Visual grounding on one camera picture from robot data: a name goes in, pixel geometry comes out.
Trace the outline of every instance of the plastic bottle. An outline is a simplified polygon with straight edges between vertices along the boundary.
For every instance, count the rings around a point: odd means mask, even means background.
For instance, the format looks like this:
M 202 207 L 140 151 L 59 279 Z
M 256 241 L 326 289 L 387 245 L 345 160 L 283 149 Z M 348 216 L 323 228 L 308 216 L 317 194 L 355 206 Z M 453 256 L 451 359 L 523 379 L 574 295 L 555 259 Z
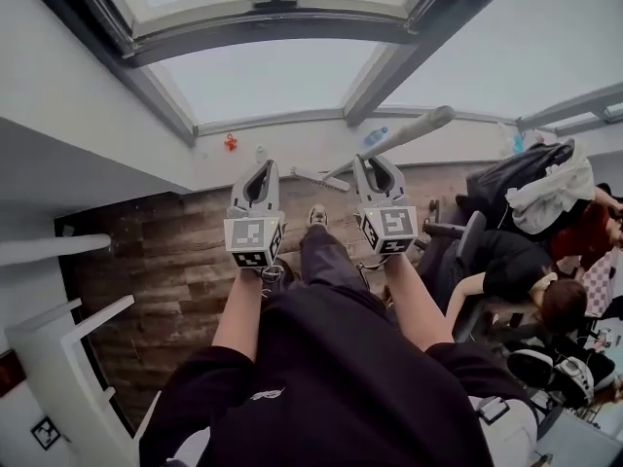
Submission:
M 373 145 L 379 143 L 386 133 L 387 126 L 383 126 L 381 129 L 375 129 L 363 139 L 363 145 L 366 147 L 372 147 Z

